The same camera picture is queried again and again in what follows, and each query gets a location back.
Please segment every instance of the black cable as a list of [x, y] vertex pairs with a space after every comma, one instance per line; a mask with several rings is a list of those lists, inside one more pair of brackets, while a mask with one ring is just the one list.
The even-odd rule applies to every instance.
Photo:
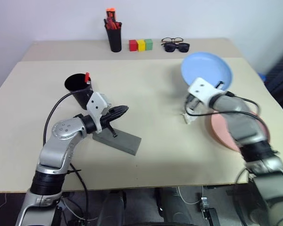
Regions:
[[66, 216], [65, 216], [64, 210], [62, 211], [62, 215], [63, 215], [64, 221], [65, 221], [65, 225], [67, 226], [67, 220], [66, 220]]
[[256, 108], [257, 108], [257, 115], [260, 115], [260, 114], [261, 114], [261, 108], [260, 108], [260, 106], [259, 106], [255, 101], [252, 101], [252, 100], [249, 100], [249, 99], [246, 99], [246, 98], [243, 98], [243, 97], [238, 97], [238, 98], [240, 98], [241, 100], [244, 100], [244, 101], [246, 101], [246, 102], [250, 102], [250, 103], [252, 103], [253, 105], [255, 105]]
[[70, 201], [72, 204], [74, 204], [81, 212], [81, 216], [84, 216], [84, 211], [83, 209], [79, 206], [79, 204], [77, 204], [75, 201], [73, 201], [72, 199], [67, 198], [68, 201]]
[[[57, 101], [57, 103], [53, 106], [52, 110], [50, 111], [48, 117], [47, 117], [47, 120], [45, 122], [45, 126], [44, 126], [44, 131], [43, 131], [43, 146], [45, 145], [46, 143], [46, 132], [47, 132], [47, 127], [48, 127], [48, 124], [49, 124], [49, 121], [50, 121], [50, 118], [52, 117], [52, 114], [54, 113], [54, 111], [56, 110], [57, 106], [68, 96], [71, 96], [73, 95], [74, 93], [80, 93], [80, 92], [86, 92], [87, 89], [80, 89], [80, 90], [76, 90], [76, 91], [73, 91], [73, 92], [70, 92], [66, 95], [64, 95], [60, 100]], [[85, 209], [85, 225], [87, 225], [87, 220], [88, 220], [88, 206], [89, 206], [89, 197], [88, 197], [88, 190], [87, 190], [87, 187], [85, 185], [85, 182], [83, 181], [81, 175], [79, 174], [79, 172], [76, 171], [76, 168], [75, 166], [70, 163], [70, 167], [72, 168], [72, 170], [74, 170], [76, 176], [79, 178], [83, 188], [84, 188], [84, 191], [85, 191], [85, 196], [86, 196], [86, 209]]]
[[190, 116], [206, 116], [206, 115], [213, 115], [213, 114], [229, 114], [229, 113], [237, 113], [237, 114], [245, 114], [245, 115], [248, 115], [256, 120], [258, 120], [259, 122], [261, 122], [261, 124], [264, 126], [265, 130], [266, 130], [266, 133], [267, 133], [267, 138], [270, 138], [270, 133], [269, 133], [269, 129], [267, 127], [267, 125], [265, 124], [265, 122], [260, 119], [258, 116], [254, 115], [254, 114], [251, 114], [249, 112], [241, 112], [241, 111], [224, 111], [224, 112], [212, 112], [212, 113], [205, 113], [205, 114], [191, 114], [191, 113], [188, 113], [186, 107], [185, 107], [185, 111], [188, 115]]
[[237, 189], [237, 186], [238, 186], [238, 181], [239, 181], [240, 177], [242, 176], [242, 174], [245, 172], [245, 170], [246, 169], [241, 170], [240, 173], [238, 174], [237, 178], [236, 178], [234, 188], [233, 188], [233, 204], [234, 204], [236, 213], [237, 213], [241, 223], [243, 224], [243, 226], [248, 226], [245, 222], [242, 210], [241, 210], [240, 205], [239, 205], [239, 201], [238, 201], [238, 199], [236, 199], [236, 196], [235, 196], [236, 195], [236, 189]]

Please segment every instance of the table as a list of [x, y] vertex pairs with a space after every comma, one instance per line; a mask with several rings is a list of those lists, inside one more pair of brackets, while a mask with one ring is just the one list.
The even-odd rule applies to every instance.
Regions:
[[144, 60], [144, 59], [183, 59], [193, 52], [210, 52], [220, 57], [243, 57], [228, 40], [185, 39], [190, 44], [189, 52], [178, 50], [167, 53], [160, 40], [153, 40], [153, 50], [130, 52], [128, 40], [122, 41], [122, 51], [111, 52], [108, 40], [96, 41], [37, 41], [26, 52], [22, 61], [40, 60]]
[[[180, 113], [187, 85], [180, 74], [182, 59], [75, 61], [64, 57], [56, 61], [44, 57], [42, 61], [40, 57], [28, 61], [29, 54], [0, 88], [0, 192], [29, 188], [45, 120], [55, 102], [67, 93], [64, 80], [86, 71], [91, 72], [94, 90], [104, 93], [112, 105], [129, 106], [112, 126], [142, 138], [136, 156], [98, 143], [91, 135], [81, 141], [73, 164], [82, 169], [88, 189], [230, 184], [243, 168], [239, 153], [211, 138], [204, 118], [192, 125], [184, 123]], [[230, 90], [260, 103], [271, 145], [283, 160], [282, 108], [242, 57], [224, 60], [233, 71]], [[87, 114], [68, 97], [49, 128], [79, 113]], [[74, 174], [66, 177], [63, 189], [82, 190]]]

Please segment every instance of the blue plate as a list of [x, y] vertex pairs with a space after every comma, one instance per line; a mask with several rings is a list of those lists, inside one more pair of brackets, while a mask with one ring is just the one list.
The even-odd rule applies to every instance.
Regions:
[[229, 66], [223, 59], [211, 53], [198, 52], [187, 56], [181, 64], [181, 74], [189, 86], [198, 77], [213, 86], [223, 81], [222, 90], [228, 89], [232, 83], [232, 71]]

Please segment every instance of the cable clip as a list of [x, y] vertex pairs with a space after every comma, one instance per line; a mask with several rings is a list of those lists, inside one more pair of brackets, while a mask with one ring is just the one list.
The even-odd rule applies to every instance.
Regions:
[[67, 170], [67, 174], [70, 174], [70, 173], [75, 173], [75, 172], [80, 172], [82, 171], [81, 169], [77, 169], [77, 170]]

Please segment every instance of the yellow block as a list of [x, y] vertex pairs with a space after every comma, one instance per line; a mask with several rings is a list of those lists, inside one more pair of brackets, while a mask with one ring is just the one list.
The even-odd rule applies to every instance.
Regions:
[[146, 50], [146, 43], [145, 40], [137, 40], [138, 51], [145, 51]]

